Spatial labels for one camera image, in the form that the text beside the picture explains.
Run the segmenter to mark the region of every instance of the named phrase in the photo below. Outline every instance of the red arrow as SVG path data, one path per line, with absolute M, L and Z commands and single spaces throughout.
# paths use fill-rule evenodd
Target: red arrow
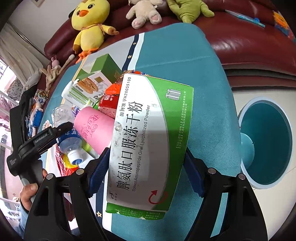
M 165 197 L 164 197 L 162 200 L 160 200 L 159 202 L 152 202 L 152 201 L 151 201 L 151 198 L 152 198 L 153 195 L 156 196 L 156 194 L 157 194 L 157 190 L 154 190 L 154 191 L 151 191 L 151 192 L 152 192 L 152 194 L 150 195 L 148 201 L 149 201 L 151 204 L 154 204 L 154 205 L 156 205 L 156 204 L 160 204 L 160 203 L 163 203 L 163 202 L 167 199 L 167 197 L 168 197 L 168 193 L 165 191 Z

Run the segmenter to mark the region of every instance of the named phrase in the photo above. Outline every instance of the orange beak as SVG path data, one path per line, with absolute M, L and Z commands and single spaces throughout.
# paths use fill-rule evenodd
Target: orange beak
M 89 13 L 89 11 L 87 11 L 87 10 L 81 10 L 79 13 L 79 17 L 83 17 L 83 16 L 87 15 L 88 13 Z

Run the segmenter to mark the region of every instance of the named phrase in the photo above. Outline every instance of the person's hand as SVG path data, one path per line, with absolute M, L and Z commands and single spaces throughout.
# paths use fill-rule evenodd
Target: person's hand
M 42 170 L 43 177 L 46 177 L 47 171 L 45 169 Z M 32 202 L 30 198 L 34 196 L 37 193 L 38 185 L 37 183 L 28 184 L 26 186 L 22 187 L 22 190 L 20 191 L 20 199 L 22 201 L 22 204 L 24 208 L 27 211 L 30 211 Z

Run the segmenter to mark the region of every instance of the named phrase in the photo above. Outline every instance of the pink cup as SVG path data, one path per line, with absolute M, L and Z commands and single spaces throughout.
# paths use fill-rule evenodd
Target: pink cup
M 94 108 L 85 107 L 77 114 L 74 127 L 85 141 L 101 154 L 112 140 L 114 119 Z

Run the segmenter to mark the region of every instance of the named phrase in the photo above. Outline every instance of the white floor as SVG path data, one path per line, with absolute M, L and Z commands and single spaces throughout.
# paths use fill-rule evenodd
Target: white floor
M 259 96 L 274 100 L 286 113 L 296 138 L 296 90 L 251 90 L 233 91 L 237 114 L 251 99 Z M 254 190 L 265 219 L 268 239 L 286 220 L 296 202 L 296 139 L 292 150 L 292 163 L 283 180 L 273 188 Z

